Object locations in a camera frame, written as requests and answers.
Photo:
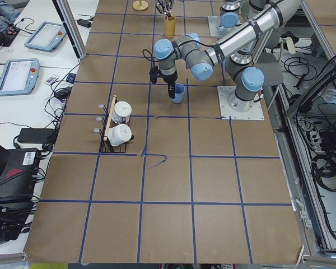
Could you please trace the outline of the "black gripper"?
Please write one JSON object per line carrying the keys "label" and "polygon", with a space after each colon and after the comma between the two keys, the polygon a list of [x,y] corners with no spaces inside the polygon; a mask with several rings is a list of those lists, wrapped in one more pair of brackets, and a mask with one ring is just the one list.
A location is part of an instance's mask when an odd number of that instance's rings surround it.
{"label": "black gripper", "polygon": [[157,0],[156,9],[160,14],[170,14],[174,5],[174,0]]}
{"label": "black gripper", "polygon": [[161,77],[168,84],[168,94],[170,98],[175,98],[175,82],[178,79],[176,66],[163,68],[160,66]]}

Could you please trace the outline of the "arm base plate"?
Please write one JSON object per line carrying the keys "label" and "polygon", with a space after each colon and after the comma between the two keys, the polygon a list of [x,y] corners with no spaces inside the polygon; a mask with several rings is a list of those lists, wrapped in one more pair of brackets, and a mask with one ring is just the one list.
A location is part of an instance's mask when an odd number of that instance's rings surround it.
{"label": "arm base plate", "polygon": [[220,16],[208,16],[208,26],[210,37],[220,38],[225,34],[225,28],[220,26]]}
{"label": "arm base plate", "polygon": [[225,120],[264,120],[264,114],[256,93],[253,100],[243,101],[235,95],[235,86],[218,86],[221,118]]}

